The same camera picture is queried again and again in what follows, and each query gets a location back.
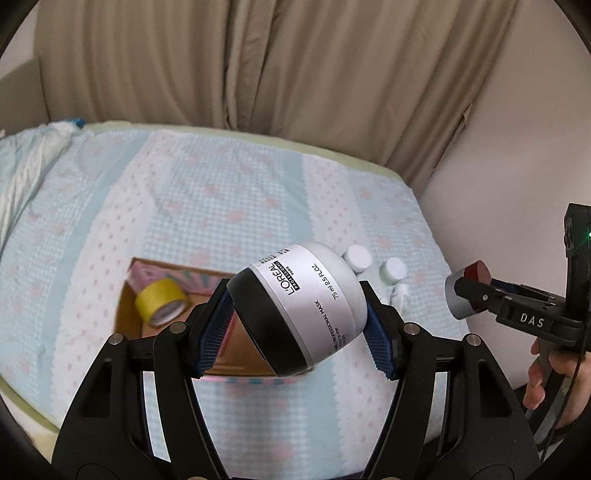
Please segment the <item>white pill bottle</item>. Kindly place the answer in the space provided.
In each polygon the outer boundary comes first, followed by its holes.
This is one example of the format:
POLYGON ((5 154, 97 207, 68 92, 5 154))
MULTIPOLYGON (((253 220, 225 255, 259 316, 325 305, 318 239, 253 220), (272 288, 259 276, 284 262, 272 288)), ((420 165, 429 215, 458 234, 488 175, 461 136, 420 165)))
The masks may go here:
POLYGON ((379 269, 381 280, 389 286, 403 281, 407 277, 407 274, 407 265, 398 257, 389 257, 382 263, 379 269))

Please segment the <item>yellow tape roll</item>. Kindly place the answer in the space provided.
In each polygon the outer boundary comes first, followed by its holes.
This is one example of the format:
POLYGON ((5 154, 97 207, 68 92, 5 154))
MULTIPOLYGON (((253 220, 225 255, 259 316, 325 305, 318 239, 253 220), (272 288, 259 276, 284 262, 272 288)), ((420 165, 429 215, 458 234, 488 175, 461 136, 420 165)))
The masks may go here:
POLYGON ((185 310, 188 297, 173 279, 164 278, 143 288, 136 295, 134 304, 145 324, 160 327, 185 310))

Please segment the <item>light blue patterned bedspread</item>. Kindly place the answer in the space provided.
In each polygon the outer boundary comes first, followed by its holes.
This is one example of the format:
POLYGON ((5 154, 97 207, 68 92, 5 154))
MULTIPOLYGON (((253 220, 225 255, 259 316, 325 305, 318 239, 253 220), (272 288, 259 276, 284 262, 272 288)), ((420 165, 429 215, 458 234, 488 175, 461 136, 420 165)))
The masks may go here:
MULTIPOLYGON (((407 266, 405 319, 460 338, 449 267, 410 188, 356 160, 204 130, 52 123, 1 142, 1 374, 60 425, 135 258, 235 273, 315 240, 407 266)), ((235 476, 325 479, 370 458, 394 394, 363 339, 308 374, 195 385, 235 476)))

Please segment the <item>small white-capped bottle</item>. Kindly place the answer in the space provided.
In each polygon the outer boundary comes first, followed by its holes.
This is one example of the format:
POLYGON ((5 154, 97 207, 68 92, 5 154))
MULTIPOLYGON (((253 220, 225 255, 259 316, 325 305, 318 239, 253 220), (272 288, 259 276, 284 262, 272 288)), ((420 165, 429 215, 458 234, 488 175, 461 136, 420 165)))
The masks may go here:
POLYGON ((370 251, 359 244, 349 246, 342 254, 342 259, 346 261, 346 264, 356 275, 362 274, 373 264, 373 256, 370 251))

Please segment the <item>white and black L'Oreal jar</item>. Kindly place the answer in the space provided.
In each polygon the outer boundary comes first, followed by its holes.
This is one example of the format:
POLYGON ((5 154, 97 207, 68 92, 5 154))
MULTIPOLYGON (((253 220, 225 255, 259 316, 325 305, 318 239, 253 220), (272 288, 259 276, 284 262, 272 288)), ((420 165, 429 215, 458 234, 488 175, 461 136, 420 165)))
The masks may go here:
POLYGON ((243 328, 273 373, 301 374, 365 329, 358 277, 329 246, 294 244, 253 262, 228 281, 243 328))

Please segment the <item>white tube with blue print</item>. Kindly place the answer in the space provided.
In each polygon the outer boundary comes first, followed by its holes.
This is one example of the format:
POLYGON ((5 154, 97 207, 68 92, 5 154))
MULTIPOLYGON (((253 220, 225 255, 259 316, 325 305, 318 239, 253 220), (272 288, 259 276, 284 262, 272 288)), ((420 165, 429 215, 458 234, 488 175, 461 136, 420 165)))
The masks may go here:
POLYGON ((405 283, 397 283, 390 296, 390 305, 395 308, 403 308, 408 300, 409 287, 405 283))

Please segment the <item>beige curtain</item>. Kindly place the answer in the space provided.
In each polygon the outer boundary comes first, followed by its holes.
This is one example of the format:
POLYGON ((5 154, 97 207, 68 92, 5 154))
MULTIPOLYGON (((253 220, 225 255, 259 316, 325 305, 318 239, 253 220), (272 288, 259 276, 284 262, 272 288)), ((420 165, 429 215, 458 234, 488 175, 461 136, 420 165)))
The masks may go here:
POLYGON ((397 172, 421 193, 462 131, 513 1, 44 1, 52 119, 249 132, 397 172))

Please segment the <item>red-capped silver jar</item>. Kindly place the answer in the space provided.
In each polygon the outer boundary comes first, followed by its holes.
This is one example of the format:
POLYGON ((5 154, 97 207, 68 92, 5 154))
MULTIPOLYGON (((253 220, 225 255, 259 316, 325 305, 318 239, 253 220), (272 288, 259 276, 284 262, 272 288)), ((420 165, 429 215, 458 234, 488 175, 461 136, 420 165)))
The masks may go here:
POLYGON ((482 260, 449 275, 445 296, 451 314, 462 320, 484 312, 491 282, 491 273, 482 260))

